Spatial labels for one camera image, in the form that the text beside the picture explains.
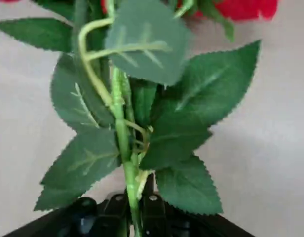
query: green leaf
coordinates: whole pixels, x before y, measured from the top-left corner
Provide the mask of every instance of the green leaf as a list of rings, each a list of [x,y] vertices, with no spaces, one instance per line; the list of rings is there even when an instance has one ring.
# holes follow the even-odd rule
[[[132,101],[135,120],[141,127],[150,125],[150,112],[157,84],[144,80],[131,80]]]
[[[74,0],[31,0],[39,6],[53,11],[67,20],[72,19]]]
[[[51,99],[59,117],[77,133],[99,128],[99,121],[94,117],[84,91],[78,84],[73,60],[66,54],[59,58],[55,68]]]
[[[189,38],[182,21],[157,0],[123,1],[117,15],[105,43],[113,64],[130,76],[174,85]]]
[[[140,164],[141,169],[158,170],[187,160],[211,136],[207,127],[198,121],[174,119],[166,117],[154,124],[149,149]]]
[[[158,120],[193,121],[210,127],[244,97],[254,74],[260,41],[237,50],[201,54],[188,61],[182,80],[155,106]]]
[[[44,186],[34,211],[49,211],[72,204],[87,189],[58,189]]]
[[[44,50],[70,52],[72,28],[53,18],[0,21],[0,30],[18,41]]]
[[[222,213],[216,187],[203,162],[197,156],[156,172],[162,198],[189,213]]]
[[[233,23],[225,18],[219,10],[215,6],[214,0],[202,0],[199,1],[199,8],[201,9],[202,13],[205,16],[208,16],[209,18],[212,18],[216,22],[219,22],[224,30],[225,30],[225,35],[226,37],[233,42],[234,41],[234,25]]]
[[[78,134],[62,151],[41,184],[59,189],[87,190],[120,166],[115,132],[96,129]]]

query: fabric leaf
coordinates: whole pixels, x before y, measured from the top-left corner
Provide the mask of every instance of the fabric leaf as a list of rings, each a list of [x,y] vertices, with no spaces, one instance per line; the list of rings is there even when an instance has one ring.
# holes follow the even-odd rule
[[[72,19],[74,0],[31,0],[39,6],[53,11],[67,20]]]
[[[151,135],[149,148],[140,168],[158,170],[187,160],[190,154],[211,136],[207,127],[199,121],[158,120]]]
[[[259,48],[260,41],[256,41],[237,50],[190,59],[180,83],[168,88],[153,109],[152,125],[167,120],[181,124],[198,120],[210,127],[222,120],[244,97]]]
[[[133,109],[136,123],[141,127],[150,125],[150,112],[157,84],[143,80],[131,80]]]
[[[174,85],[189,38],[182,21],[157,0],[123,1],[117,15],[105,41],[113,64],[132,77]]]
[[[86,189],[58,189],[44,186],[35,205],[34,211],[49,211],[68,206],[84,194],[89,188],[90,187]]]
[[[114,122],[110,112],[95,92],[86,95],[81,80],[72,57],[63,54],[51,83],[51,99],[59,117],[77,133],[108,127]]]
[[[170,205],[195,214],[222,213],[216,187],[197,156],[156,172],[162,198]]]
[[[115,132],[96,129],[78,134],[62,151],[41,184],[58,189],[87,190],[117,167]]]
[[[0,30],[18,41],[51,51],[71,51],[71,26],[53,18],[0,21]]]

